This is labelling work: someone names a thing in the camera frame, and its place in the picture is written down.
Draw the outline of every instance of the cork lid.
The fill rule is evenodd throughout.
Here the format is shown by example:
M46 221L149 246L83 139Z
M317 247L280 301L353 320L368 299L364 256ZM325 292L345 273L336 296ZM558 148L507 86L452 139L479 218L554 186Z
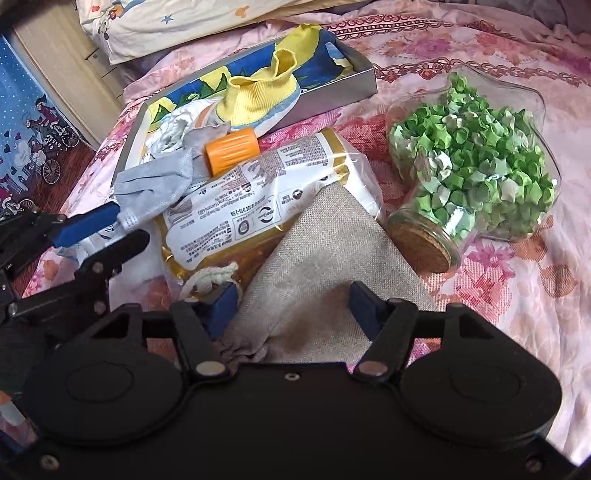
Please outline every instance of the cork lid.
M416 273L445 273L451 268L449 252L428 230L410 222L396 222L389 226L389 234Z

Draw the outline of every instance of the white cloth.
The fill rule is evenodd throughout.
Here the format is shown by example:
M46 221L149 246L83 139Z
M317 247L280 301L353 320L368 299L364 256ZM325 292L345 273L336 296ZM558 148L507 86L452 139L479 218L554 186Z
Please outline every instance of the white cloth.
M160 126L146 139L146 153L142 161L150 161L150 156L167 153L181 148L183 137L194 128L195 120L209 105L218 102L220 97L197 99L166 115Z

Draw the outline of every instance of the white rope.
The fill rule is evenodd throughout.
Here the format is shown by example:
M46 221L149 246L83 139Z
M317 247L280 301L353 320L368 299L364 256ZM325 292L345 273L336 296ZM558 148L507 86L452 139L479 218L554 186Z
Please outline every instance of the white rope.
M240 302L242 300L242 289L232 278L232 275L237 270L238 264L236 262L232 262L225 267L202 268L185 282L178 298L179 300L195 301L196 299L191 296L192 294L197 294L198 296L207 295L213 290L215 285L221 285L224 282L231 281L236 285L238 302Z

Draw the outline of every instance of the gray face mask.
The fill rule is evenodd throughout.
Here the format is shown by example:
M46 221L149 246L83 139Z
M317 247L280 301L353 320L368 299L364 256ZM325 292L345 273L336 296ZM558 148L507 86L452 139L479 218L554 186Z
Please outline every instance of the gray face mask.
M117 175L113 193L121 207L117 219L126 232L151 220L193 192L211 175L204 156L205 145L224 137L229 124L196 128L183 138L183 147Z

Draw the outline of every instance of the logo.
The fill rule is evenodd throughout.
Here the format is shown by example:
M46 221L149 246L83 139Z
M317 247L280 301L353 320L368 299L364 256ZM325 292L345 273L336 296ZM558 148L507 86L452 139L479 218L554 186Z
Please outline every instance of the logo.
M259 220L263 223L269 223L273 220L273 209L271 207L263 207L260 209Z
M238 225L238 233L241 235L246 235L250 227L251 226L248 224L248 220L243 220L240 222L240 225Z

